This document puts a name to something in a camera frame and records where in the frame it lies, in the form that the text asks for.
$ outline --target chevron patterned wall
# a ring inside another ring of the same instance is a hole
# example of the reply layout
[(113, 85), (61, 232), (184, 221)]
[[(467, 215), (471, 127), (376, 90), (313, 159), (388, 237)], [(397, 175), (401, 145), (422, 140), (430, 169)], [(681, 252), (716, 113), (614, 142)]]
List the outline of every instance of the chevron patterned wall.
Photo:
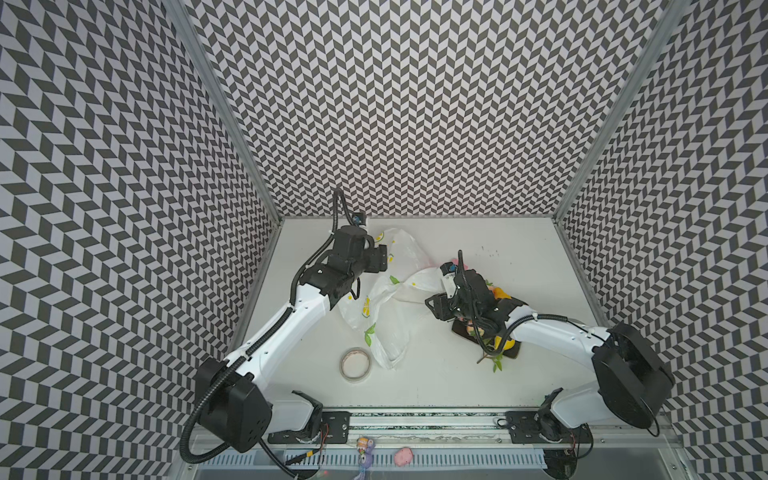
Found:
[(768, 2), (694, 2), (566, 219), (704, 478), (768, 478), (766, 54)]
[(0, 478), (162, 474), (269, 233), (157, 0), (0, 2)]
[(667, 0), (187, 0), (283, 215), (552, 213)]

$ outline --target tape roll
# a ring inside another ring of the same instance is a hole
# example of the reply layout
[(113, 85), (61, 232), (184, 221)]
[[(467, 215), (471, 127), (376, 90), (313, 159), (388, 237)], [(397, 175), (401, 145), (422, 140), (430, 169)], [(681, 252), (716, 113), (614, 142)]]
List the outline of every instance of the tape roll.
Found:
[[(366, 361), (368, 362), (368, 365), (366, 366), (366, 371), (363, 372), (360, 376), (349, 376), (344, 371), (344, 366), (346, 364), (346, 361), (354, 357), (355, 355), (362, 355), (366, 358)], [(347, 353), (344, 354), (344, 356), (341, 357), (341, 362), (339, 362), (339, 372), (341, 373), (341, 376), (350, 383), (357, 383), (362, 382), (366, 379), (369, 373), (371, 373), (371, 356), (368, 355), (368, 352), (363, 349), (351, 349)]]

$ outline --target yellow fruit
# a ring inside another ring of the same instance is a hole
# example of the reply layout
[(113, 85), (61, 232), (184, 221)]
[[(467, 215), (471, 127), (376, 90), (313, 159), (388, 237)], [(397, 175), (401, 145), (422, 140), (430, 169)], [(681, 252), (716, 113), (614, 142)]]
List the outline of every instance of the yellow fruit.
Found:
[(512, 298), (511, 296), (507, 295), (504, 290), (496, 287), (493, 289), (493, 297), (498, 300), (500, 298)]
[[(501, 342), (502, 338), (500, 336), (496, 336), (496, 339), (493, 342), (493, 349), (496, 350), (498, 348), (498, 344)], [(507, 340), (507, 343), (504, 344), (504, 350), (509, 350), (515, 346), (514, 340)]]

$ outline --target printed plastic bag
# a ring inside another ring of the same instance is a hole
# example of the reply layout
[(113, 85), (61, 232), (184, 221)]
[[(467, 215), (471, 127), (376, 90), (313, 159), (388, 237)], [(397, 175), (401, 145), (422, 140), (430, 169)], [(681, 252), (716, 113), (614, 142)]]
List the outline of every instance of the printed plastic bag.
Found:
[(386, 244), (387, 271), (360, 276), (360, 297), (341, 299), (336, 308), (371, 347), (373, 358), (384, 368), (394, 368), (406, 353), (410, 340), (412, 309), (401, 303), (421, 303), (444, 291), (440, 270), (407, 232), (399, 228), (384, 230), (376, 245)]

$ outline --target white table surface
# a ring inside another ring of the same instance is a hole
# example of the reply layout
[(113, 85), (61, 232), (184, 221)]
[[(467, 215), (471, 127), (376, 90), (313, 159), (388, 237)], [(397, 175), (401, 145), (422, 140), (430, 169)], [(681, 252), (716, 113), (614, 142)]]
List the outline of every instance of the white table surface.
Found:
[[(330, 224), (328, 219), (285, 221), (246, 339), (287, 301), (294, 273), (327, 238)], [(537, 311), (596, 325), (549, 218), (369, 221), (374, 237), (390, 227), (409, 232), (435, 265), (462, 249), (470, 268)], [(339, 374), (339, 360), (350, 348), (369, 348), (362, 334), (333, 310), (294, 347), (272, 383), (302, 390), (326, 407), (515, 407), (538, 406), (555, 388), (594, 380), (583, 366), (530, 343), (521, 345), (517, 359), (503, 359), (503, 372), (493, 372), (489, 359), (476, 364), (480, 348), (450, 327), (420, 316), (412, 325), (406, 356), (394, 369), (374, 361), (369, 377), (351, 384)]]

